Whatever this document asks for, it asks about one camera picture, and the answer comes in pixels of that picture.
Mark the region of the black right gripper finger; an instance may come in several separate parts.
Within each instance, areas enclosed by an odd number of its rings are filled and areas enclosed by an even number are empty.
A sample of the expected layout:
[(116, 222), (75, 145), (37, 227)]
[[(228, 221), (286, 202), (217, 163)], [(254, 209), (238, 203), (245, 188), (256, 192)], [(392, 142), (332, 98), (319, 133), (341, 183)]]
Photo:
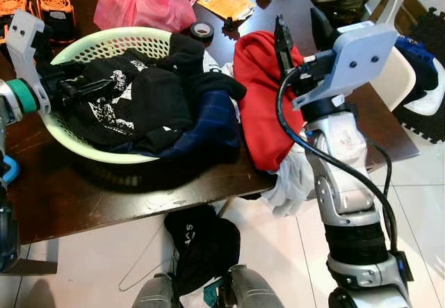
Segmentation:
[(334, 31), (330, 20), (318, 7), (311, 7), (309, 16), (311, 17), (312, 35), (314, 35), (314, 43), (317, 50), (325, 51), (331, 49), (334, 39), (336, 39), (334, 36), (336, 31)]
[(295, 67), (292, 56), (293, 40), (289, 25), (283, 15), (275, 18), (275, 57), (281, 70), (292, 70)]

